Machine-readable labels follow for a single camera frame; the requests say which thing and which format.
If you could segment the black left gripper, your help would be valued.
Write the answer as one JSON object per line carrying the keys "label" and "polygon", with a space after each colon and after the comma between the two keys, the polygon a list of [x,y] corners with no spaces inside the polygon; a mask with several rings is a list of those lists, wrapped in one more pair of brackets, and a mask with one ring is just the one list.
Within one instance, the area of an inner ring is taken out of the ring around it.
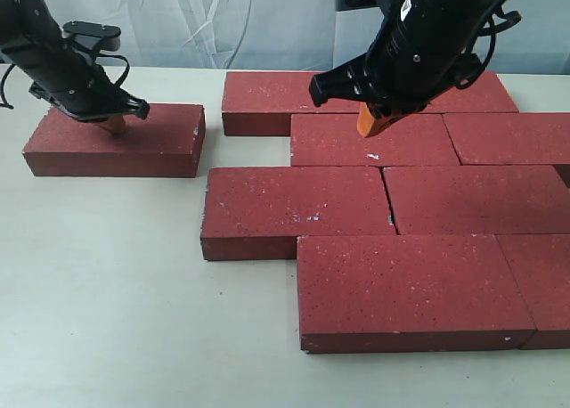
{"label": "black left gripper", "polygon": [[54,49],[33,46],[28,72],[33,83],[29,92],[76,121],[101,122],[100,128],[112,135],[123,135],[123,116],[145,119],[150,105],[121,87],[127,71],[113,82],[96,62],[118,47],[118,40],[93,37],[65,38]]}

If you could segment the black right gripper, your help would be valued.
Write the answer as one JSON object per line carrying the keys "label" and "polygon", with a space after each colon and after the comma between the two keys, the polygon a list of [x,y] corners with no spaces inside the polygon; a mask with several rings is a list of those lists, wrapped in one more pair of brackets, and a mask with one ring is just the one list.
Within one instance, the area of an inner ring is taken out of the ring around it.
{"label": "black right gripper", "polygon": [[499,33],[521,20],[507,0],[376,0],[383,13],[368,51],[309,84],[313,104],[361,102],[357,131],[381,134],[452,88],[471,87],[489,65]]}

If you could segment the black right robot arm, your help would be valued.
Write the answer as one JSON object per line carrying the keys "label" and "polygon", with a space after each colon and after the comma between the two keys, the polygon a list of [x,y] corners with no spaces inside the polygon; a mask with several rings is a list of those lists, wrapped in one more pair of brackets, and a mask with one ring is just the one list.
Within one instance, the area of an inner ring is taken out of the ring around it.
{"label": "black right robot arm", "polygon": [[488,66],[499,33],[521,20],[507,0],[337,0],[339,11],[378,7],[383,20],[368,50],[312,77],[317,107],[359,102],[357,130],[379,135],[452,88],[471,87]]}

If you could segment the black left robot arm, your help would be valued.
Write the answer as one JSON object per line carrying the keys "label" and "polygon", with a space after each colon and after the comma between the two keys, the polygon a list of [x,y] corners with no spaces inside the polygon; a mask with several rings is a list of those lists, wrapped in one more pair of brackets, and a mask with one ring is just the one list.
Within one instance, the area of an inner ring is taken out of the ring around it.
{"label": "black left robot arm", "polygon": [[13,106],[5,83],[18,68],[31,80],[29,93],[80,123],[97,124],[113,134],[124,131],[124,117],[147,118],[150,105],[122,88],[128,59],[117,53],[121,29],[72,20],[59,25],[45,0],[1,0],[1,107]]}

